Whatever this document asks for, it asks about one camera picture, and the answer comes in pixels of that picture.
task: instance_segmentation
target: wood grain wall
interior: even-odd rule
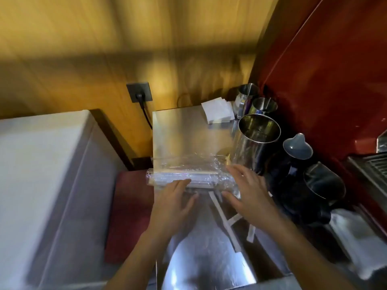
[[[149,82],[149,113],[232,97],[276,3],[0,0],[0,117],[99,109],[130,158],[150,156],[125,84]]]

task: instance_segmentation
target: power outlet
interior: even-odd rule
[[[145,95],[146,102],[152,101],[151,89],[148,82],[128,83],[126,84],[126,88],[128,89],[132,103],[138,103],[136,98],[136,94],[138,93],[143,93]]]

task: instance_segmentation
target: white napkin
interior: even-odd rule
[[[206,113],[208,124],[229,122],[235,119],[231,102],[227,102],[224,98],[204,102],[202,107]]]

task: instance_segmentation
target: right hand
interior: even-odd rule
[[[238,185],[241,199],[228,191],[222,195],[250,224],[271,234],[286,222],[268,194],[265,178],[242,165],[227,166]]]

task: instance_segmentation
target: stainless steel container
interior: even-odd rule
[[[237,119],[248,114],[252,100],[258,96],[259,88],[254,83],[242,84],[234,102],[234,113]]]
[[[249,114],[263,114],[270,116],[270,113],[275,112],[277,108],[278,105],[272,98],[255,98],[250,107]]]
[[[265,160],[265,151],[280,135],[281,128],[272,118],[261,114],[243,116],[239,120],[230,152],[231,163],[260,172]]]

